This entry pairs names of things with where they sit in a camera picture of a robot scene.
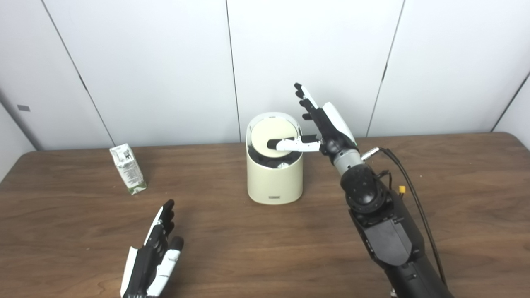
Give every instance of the cable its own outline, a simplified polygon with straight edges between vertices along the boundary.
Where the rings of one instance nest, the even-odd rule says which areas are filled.
[[[429,223],[427,222],[427,217],[425,215],[425,212],[423,211],[423,207],[421,207],[420,199],[418,198],[418,194],[416,193],[416,190],[414,189],[414,186],[412,185],[412,181],[409,178],[409,175],[407,174],[407,171],[405,171],[405,168],[399,161],[398,157],[390,151],[388,148],[379,148],[384,154],[386,154],[400,169],[401,173],[405,177],[405,180],[407,181],[407,184],[409,185],[410,192],[412,193],[412,197],[414,197],[414,201],[416,202],[416,206],[418,207],[418,210],[420,211],[421,220],[423,221],[423,225],[425,226],[425,230],[427,231],[427,237],[429,238],[429,242],[432,247],[432,252],[434,254],[434,259],[436,260],[436,265],[438,266],[438,271],[440,272],[440,279],[444,283],[444,285],[447,286],[447,282],[445,280],[445,274],[444,269],[441,265],[440,255],[438,253],[438,249],[436,248],[436,244],[434,243],[434,238],[432,237],[432,233],[429,227]]]

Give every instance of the container lid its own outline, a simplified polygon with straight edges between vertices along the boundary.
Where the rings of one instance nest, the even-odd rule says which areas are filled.
[[[278,151],[267,148],[267,142],[270,139],[296,138],[298,136],[296,127],[288,120],[280,117],[262,119],[252,128],[250,133],[252,147],[259,154],[272,158],[285,156],[290,151]]]

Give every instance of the robotic arm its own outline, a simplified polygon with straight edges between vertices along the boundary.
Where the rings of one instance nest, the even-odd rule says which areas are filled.
[[[166,286],[184,246],[179,236],[167,241],[175,227],[171,222],[174,205],[173,200],[168,200],[160,207],[142,248],[129,249],[121,281],[122,298],[158,297]]]
[[[330,158],[341,175],[340,186],[346,203],[371,258],[385,271],[399,298],[453,298],[427,256],[418,227],[402,198],[381,181],[388,171],[376,174],[364,161],[379,151],[363,156],[348,126],[331,103],[319,108],[307,89],[296,83],[305,120],[313,120],[322,137],[273,139],[271,149],[317,151]]]

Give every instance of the black robotic arm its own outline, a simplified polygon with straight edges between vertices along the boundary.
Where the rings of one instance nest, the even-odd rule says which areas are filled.
[[[364,155],[348,126],[331,103],[319,108],[306,88],[296,83],[296,95],[322,137],[273,139],[268,147],[296,151],[318,148],[330,158],[341,175],[340,186],[346,193],[350,216],[371,258],[385,271],[395,295],[399,298],[453,298],[442,278],[425,255],[425,243],[402,198],[381,181],[386,172],[376,174],[364,160],[375,154],[375,148]]]

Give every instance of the small label on wall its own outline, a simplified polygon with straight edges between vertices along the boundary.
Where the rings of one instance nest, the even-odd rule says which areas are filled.
[[[21,104],[17,104],[16,107],[19,109],[19,111],[31,112],[29,106],[23,106],[23,105],[21,105]]]

